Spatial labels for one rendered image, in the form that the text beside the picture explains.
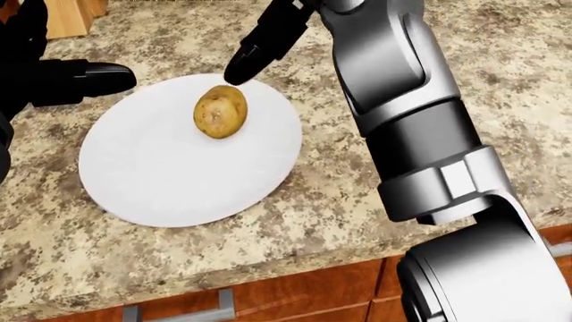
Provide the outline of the brown potato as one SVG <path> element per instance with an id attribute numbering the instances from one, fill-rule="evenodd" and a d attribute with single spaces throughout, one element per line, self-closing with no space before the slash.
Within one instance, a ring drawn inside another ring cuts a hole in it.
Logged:
<path id="1" fill-rule="evenodd" d="M 212 139 L 226 139 L 240 130 L 247 119 L 248 104 L 233 86 L 217 85 L 195 104 L 196 127 Z"/>

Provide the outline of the wooden knife block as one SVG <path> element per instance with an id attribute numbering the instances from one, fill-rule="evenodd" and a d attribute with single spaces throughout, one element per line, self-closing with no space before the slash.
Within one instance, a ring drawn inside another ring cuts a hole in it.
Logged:
<path id="1" fill-rule="evenodd" d="M 45 0 L 48 10 L 47 39 L 82 37 L 94 19 L 107 13 L 109 0 Z"/>

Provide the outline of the white round plate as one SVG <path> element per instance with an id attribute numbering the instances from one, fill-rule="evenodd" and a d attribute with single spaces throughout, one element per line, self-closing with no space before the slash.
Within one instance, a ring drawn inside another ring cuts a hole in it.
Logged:
<path id="1" fill-rule="evenodd" d="M 238 214 L 289 175 L 302 145 L 293 104 L 251 80 L 240 86 L 246 122 L 211 139 L 193 109 L 221 74 L 193 74 L 138 88 L 111 106 L 80 148 L 80 181 L 104 211 L 136 225 L 191 227 Z"/>

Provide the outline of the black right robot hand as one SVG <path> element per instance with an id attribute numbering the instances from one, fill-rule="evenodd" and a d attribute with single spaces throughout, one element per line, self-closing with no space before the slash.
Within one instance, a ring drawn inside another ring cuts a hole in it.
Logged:
<path id="1" fill-rule="evenodd" d="M 256 27 L 240 41 L 223 77 L 238 86 L 253 79 L 272 61 L 280 61 L 307 29 L 321 0 L 272 0 Z"/>

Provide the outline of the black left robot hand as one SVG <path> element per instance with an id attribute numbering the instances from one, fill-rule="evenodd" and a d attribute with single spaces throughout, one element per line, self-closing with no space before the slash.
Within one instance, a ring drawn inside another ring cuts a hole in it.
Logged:
<path id="1" fill-rule="evenodd" d="M 47 19 L 44 0 L 24 0 L 15 15 L 0 21 L 0 184 L 11 167 L 10 121 L 26 105 L 78 104 L 137 85 L 133 71 L 120 64 L 43 60 Z"/>

